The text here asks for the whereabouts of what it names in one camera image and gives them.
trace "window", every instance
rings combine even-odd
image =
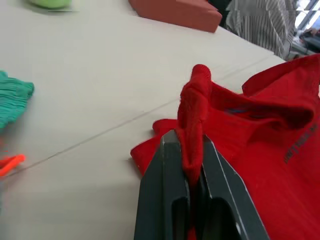
[[[299,0],[297,11],[299,14],[295,20],[298,30],[309,28],[320,29],[320,0]]]

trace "red shirt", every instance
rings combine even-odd
[[[157,136],[131,151],[142,174],[161,136],[176,129],[192,168],[184,170],[197,180],[200,131],[242,177],[271,240],[320,239],[320,55],[258,73],[243,95],[208,85],[210,78],[196,65],[181,92],[178,121],[155,122]]]

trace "white table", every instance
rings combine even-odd
[[[283,62],[222,28],[138,17],[125,0],[50,15],[8,2],[0,3],[0,68],[34,82],[35,93],[3,134],[4,150],[27,161],[3,181],[1,240],[133,239],[140,175],[130,149],[150,137],[153,121],[175,118],[192,67],[207,65],[239,92]]]

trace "teal towel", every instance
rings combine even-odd
[[[0,71],[0,130],[14,123],[25,112],[34,90],[32,82],[8,77],[4,71]]]

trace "striped shirt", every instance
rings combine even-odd
[[[232,0],[226,28],[285,59],[294,38],[297,0]]]

